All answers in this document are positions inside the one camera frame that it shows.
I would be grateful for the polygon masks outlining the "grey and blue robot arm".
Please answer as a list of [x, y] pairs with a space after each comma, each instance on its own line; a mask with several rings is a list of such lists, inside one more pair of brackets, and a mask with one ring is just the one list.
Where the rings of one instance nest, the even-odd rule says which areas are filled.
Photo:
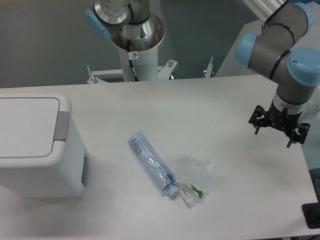
[[[303, 144], [310, 125], [300, 119], [320, 83], [320, 52], [295, 44], [312, 27], [314, 12], [305, 3], [288, 0], [247, 0], [245, 5], [262, 21], [262, 32], [245, 34], [234, 58], [277, 84], [269, 109], [257, 106], [249, 123], [256, 130], [271, 127], [284, 132], [289, 144]], [[85, 18], [96, 35], [117, 47], [126, 82], [169, 78], [168, 67], [158, 69], [164, 24], [151, 13], [149, 1], [97, 0]]]

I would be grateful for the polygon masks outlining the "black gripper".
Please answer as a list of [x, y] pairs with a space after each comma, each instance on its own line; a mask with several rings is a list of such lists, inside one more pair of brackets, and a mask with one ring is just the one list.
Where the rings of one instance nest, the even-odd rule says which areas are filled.
[[271, 102], [269, 110], [265, 110], [262, 106], [257, 105], [248, 123], [255, 128], [255, 135], [258, 134], [260, 128], [266, 127], [286, 131], [286, 136], [289, 138], [286, 147], [289, 148], [292, 144], [296, 143], [303, 145], [310, 130], [311, 125], [309, 123], [298, 123], [301, 114], [302, 112], [289, 114], [289, 110], [286, 107], [280, 111]]

